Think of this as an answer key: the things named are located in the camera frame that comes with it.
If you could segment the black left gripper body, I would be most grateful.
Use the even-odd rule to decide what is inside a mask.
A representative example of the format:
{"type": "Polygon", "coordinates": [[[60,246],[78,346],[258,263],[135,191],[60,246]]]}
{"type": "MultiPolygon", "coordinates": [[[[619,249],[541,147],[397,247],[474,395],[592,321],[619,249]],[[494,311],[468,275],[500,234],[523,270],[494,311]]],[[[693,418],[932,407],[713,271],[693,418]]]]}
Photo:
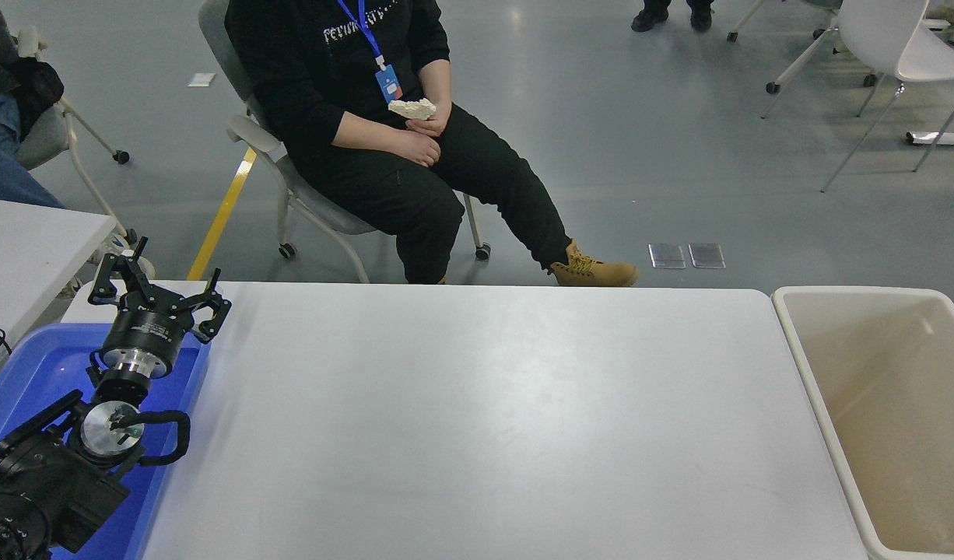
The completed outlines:
{"type": "Polygon", "coordinates": [[[115,307],[117,318],[101,346],[105,359],[118,359],[122,352],[135,349],[158,359],[177,358],[188,332],[188,315],[125,303],[115,307]]]}

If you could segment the person's left hand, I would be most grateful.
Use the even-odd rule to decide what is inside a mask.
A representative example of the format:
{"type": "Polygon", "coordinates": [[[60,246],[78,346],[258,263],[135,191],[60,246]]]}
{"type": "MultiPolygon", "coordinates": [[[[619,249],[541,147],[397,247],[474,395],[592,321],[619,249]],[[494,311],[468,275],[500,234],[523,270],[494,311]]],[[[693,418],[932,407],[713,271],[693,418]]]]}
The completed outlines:
{"type": "Polygon", "coordinates": [[[418,110],[428,109],[431,115],[426,120],[412,118],[406,121],[406,127],[410,131],[419,132],[421,135],[427,135],[431,138],[440,138],[444,134],[448,120],[452,111],[452,103],[449,105],[434,105],[429,100],[417,100],[417,102],[408,102],[409,107],[418,107],[418,110]]]}

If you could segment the person's right hand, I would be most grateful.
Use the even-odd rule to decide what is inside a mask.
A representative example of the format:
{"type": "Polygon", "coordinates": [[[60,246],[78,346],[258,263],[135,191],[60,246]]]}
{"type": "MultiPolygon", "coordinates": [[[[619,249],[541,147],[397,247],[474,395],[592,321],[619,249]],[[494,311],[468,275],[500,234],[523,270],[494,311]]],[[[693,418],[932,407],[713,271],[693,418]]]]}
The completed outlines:
{"type": "Polygon", "coordinates": [[[434,138],[410,130],[395,130],[391,153],[425,169],[435,166],[441,159],[441,148],[434,138]]]}

